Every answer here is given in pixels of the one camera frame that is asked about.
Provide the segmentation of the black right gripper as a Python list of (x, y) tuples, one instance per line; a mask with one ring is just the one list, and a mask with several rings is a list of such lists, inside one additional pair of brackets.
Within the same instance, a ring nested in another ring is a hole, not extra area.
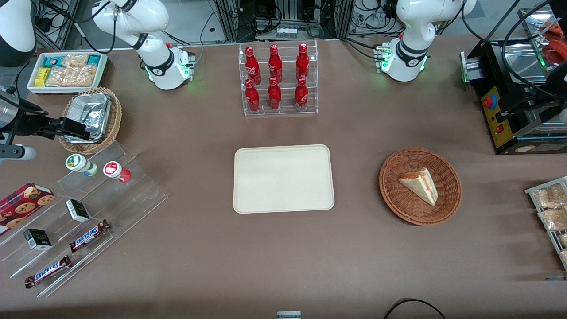
[(67, 136), (68, 139), (88, 139), (88, 131), (83, 123), (67, 117), (56, 119), (45, 115), (28, 115), (22, 111), (19, 111), (12, 121), (12, 134), (15, 136), (34, 135), (46, 139), (55, 139), (55, 136)]

